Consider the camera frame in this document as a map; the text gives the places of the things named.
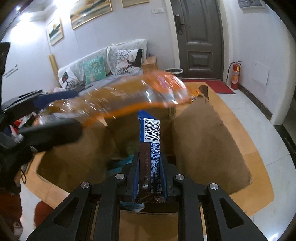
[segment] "fire extinguisher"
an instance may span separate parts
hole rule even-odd
[[[234,64],[232,66],[232,76],[231,76],[231,86],[230,88],[233,90],[237,90],[238,86],[239,86],[239,76],[240,76],[240,71],[241,71],[241,67],[242,64],[240,64],[241,61],[237,61],[237,62],[232,62],[228,68],[228,74],[227,74],[227,80],[228,80],[228,76],[229,76],[229,70],[232,64]]]

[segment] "door handle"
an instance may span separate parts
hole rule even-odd
[[[181,18],[179,14],[176,14],[175,21],[176,21],[177,32],[179,35],[182,35],[183,34],[182,26],[187,26],[187,24],[181,23]]]

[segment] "door frame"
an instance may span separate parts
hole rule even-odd
[[[232,39],[230,34],[232,34],[231,29],[229,29],[229,25],[226,17],[226,10],[223,4],[223,0],[216,0],[218,6],[219,17],[222,24],[222,61],[223,61],[223,81],[227,83],[227,71],[230,63],[233,59],[233,47],[230,44],[229,40]],[[173,44],[173,53],[175,58],[175,68],[180,68],[180,56],[179,56],[179,45],[178,45],[178,37],[177,30],[175,25],[175,17],[173,13],[173,8],[170,0],[165,0],[165,5],[168,13],[168,21],[170,26],[170,32],[172,36],[172,44]]]

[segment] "red rug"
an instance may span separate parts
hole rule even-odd
[[[235,94],[223,81],[221,80],[196,80],[183,79],[184,83],[188,82],[204,82],[212,88],[217,94]]]

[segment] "trash can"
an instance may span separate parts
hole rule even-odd
[[[177,76],[180,80],[182,80],[182,74],[184,72],[184,70],[182,69],[177,69],[177,68],[171,68],[171,69],[165,69],[165,72],[174,74],[175,76]]]

